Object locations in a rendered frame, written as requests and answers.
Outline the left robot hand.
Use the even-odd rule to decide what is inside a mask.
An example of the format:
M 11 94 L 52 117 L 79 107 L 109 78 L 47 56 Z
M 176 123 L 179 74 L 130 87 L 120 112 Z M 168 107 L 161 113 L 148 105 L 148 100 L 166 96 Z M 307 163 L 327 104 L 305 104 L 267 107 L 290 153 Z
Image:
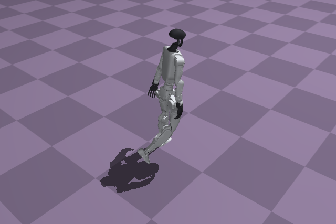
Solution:
M 149 89 L 149 92 L 148 92 L 148 96 L 149 96 L 149 93 L 150 93 L 150 97 L 151 97 L 151 93 L 152 93 L 152 91 L 153 91 L 153 93 L 152 93 L 152 98 L 153 98 L 153 94 L 154 94 L 154 98 L 155 98 L 155 91 L 157 91 L 157 89 L 158 89 L 158 85 L 159 85 L 159 82 L 158 82 L 158 84 L 154 84 L 154 80 L 153 80 L 153 82 L 152 82 L 152 85 L 151 85 L 151 87 L 150 87 L 150 89 Z M 151 92 L 150 92 L 151 91 Z

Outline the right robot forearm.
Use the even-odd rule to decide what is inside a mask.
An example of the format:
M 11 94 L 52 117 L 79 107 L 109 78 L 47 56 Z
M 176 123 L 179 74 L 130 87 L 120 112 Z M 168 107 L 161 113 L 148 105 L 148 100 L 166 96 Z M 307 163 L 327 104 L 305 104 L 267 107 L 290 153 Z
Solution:
M 177 84 L 177 88 L 175 88 L 175 101 L 178 102 L 180 106 L 183 104 L 182 100 L 182 91 L 183 91 L 184 82 L 181 80 Z

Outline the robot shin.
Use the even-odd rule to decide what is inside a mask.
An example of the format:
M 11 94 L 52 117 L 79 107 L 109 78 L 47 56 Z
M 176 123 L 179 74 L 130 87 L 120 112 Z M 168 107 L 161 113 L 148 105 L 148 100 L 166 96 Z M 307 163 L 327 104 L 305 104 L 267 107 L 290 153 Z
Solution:
M 161 113 L 162 114 L 162 113 Z M 160 114 L 160 115 L 161 115 Z M 159 117 L 160 117 L 159 115 Z M 158 117 L 158 121 L 159 121 L 159 117 Z M 168 125 L 169 121 L 167 123 L 161 123 L 161 122 L 158 122 L 158 128 L 159 128 L 159 132 L 162 132 L 162 127 L 165 126 L 165 125 Z
M 165 143 L 172 135 L 173 133 L 170 129 L 166 129 L 163 133 L 158 132 L 158 134 L 153 139 L 152 143 L 145 149 L 144 153 L 148 155 L 150 152 L 155 150 L 157 147 Z

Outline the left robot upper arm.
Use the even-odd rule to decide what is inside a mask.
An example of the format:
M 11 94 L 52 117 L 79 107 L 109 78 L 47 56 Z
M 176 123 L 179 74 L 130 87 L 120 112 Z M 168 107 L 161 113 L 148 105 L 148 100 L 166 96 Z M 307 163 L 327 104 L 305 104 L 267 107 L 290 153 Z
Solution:
M 158 67 L 159 67 L 161 70 L 162 70 L 163 53 L 164 53 L 164 50 L 165 50 L 166 47 L 170 47 L 170 46 L 164 46 L 164 47 L 163 47 L 163 52 L 162 52 L 162 55 L 161 55 L 160 63 L 159 63 L 159 65 L 158 65 Z

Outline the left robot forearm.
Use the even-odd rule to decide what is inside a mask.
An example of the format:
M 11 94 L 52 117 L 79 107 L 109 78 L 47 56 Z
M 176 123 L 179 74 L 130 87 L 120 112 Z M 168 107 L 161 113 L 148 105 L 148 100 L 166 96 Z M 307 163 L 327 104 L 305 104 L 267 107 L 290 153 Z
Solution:
M 161 78 L 161 75 L 162 75 L 162 70 L 159 67 L 157 67 L 156 74 L 154 76 L 154 84 L 158 84 L 158 82 Z

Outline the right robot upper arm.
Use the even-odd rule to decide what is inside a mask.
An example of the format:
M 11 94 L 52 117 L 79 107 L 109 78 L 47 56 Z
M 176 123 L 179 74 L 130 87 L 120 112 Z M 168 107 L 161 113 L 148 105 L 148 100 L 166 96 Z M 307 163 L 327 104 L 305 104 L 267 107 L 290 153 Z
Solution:
M 174 84 L 176 86 L 177 86 L 178 82 L 181 81 L 181 76 L 183 74 L 184 64 L 185 64 L 184 58 L 180 55 L 176 55 L 175 59 L 174 59 L 174 65 L 175 65 Z

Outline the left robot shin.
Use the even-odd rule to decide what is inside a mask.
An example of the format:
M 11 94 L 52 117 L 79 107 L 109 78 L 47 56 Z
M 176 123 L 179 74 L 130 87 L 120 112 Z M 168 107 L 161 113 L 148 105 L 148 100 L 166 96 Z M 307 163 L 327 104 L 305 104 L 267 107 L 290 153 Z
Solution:
M 161 113 L 162 114 L 162 113 Z M 160 115 L 161 115 L 160 114 Z M 159 115 L 159 117 L 160 117 Z M 159 117 L 158 117 L 158 121 L 159 121 Z M 168 125 L 169 121 L 167 123 L 161 123 L 161 122 L 158 122 L 158 128 L 159 128 L 159 132 L 162 132 L 162 127 L 165 126 L 165 125 Z

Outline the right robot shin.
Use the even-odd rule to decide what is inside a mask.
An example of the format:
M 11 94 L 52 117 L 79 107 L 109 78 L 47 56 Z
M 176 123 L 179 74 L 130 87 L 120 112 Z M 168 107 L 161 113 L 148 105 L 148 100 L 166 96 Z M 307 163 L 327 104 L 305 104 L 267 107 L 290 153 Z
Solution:
M 148 155 L 150 152 L 155 150 L 157 147 L 165 143 L 172 135 L 173 133 L 170 129 L 166 129 L 163 133 L 158 132 L 158 134 L 153 139 L 152 143 L 145 149 L 144 153 Z

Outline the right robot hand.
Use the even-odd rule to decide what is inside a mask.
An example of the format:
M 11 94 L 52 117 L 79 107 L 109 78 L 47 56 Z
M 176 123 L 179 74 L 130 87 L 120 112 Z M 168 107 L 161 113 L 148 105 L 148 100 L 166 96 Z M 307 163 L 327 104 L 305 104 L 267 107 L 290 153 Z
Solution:
M 177 111 L 177 117 L 174 119 L 178 119 L 179 117 L 181 117 L 183 112 L 183 105 L 180 106 L 180 104 L 177 102 L 176 107 L 178 108 L 178 111 Z

